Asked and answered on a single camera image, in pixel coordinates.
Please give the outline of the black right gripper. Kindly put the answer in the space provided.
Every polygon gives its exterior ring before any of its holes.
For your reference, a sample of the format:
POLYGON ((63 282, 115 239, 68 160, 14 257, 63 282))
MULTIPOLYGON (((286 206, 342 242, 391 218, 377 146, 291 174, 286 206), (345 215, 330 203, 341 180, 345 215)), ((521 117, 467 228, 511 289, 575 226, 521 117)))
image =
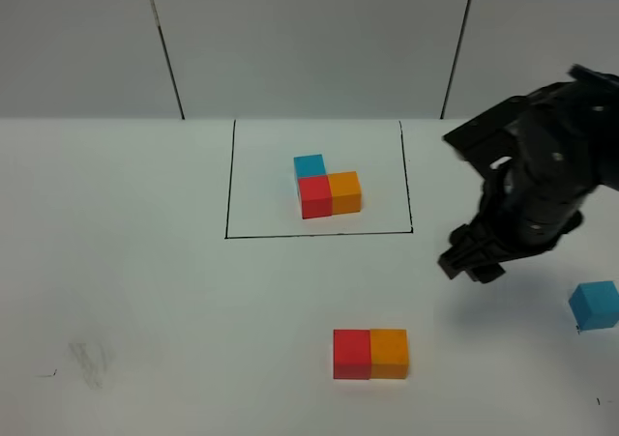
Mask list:
POLYGON ((533 164, 515 158, 496 169, 489 160, 470 164, 484 178, 483 195, 478 213, 452 232, 451 247, 439 256, 448 279, 465 273, 476 282, 490 283, 505 274, 497 262, 553 249, 583 223, 580 207, 598 186, 589 159, 533 164))

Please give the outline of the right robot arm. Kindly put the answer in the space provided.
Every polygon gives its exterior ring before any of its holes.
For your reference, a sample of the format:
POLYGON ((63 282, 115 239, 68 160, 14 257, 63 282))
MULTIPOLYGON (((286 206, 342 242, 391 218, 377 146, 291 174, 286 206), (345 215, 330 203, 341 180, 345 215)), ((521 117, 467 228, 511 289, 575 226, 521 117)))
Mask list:
POLYGON ((498 103, 444 135, 482 177, 477 214, 438 264, 489 283, 503 263, 553 250, 597 187, 618 187, 618 78, 580 65, 571 81, 498 103))

